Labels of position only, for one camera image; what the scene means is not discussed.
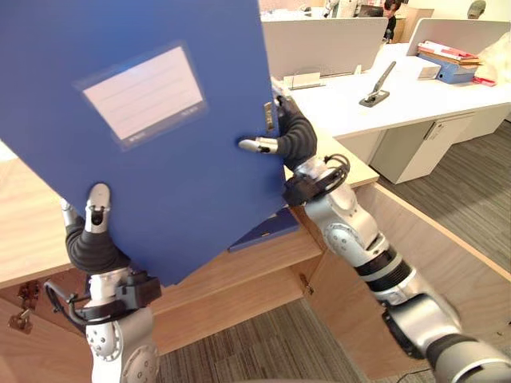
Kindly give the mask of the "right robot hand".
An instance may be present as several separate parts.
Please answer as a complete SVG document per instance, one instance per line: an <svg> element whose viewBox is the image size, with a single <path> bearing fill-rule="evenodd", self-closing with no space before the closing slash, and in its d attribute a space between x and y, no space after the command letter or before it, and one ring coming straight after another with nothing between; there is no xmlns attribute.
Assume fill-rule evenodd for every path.
<svg viewBox="0 0 511 383"><path fill-rule="evenodd" d="M276 138L250 137L238 142L238 147L261 154L277 155L290 171L315 156L317 136L311 122L303 115L290 90L279 81L272 83L279 133Z"/></svg>

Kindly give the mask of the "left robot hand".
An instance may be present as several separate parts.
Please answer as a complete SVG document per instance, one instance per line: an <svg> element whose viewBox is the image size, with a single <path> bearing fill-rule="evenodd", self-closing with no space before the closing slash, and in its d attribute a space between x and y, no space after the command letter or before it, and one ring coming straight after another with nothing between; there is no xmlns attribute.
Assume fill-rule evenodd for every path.
<svg viewBox="0 0 511 383"><path fill-rule="evenodd" d="M107 184L94 184L89 191L84 216L61 199L69 260L87 274L103 274L130 264L129 257L114 244L109 233L110 197Z"/></svg>

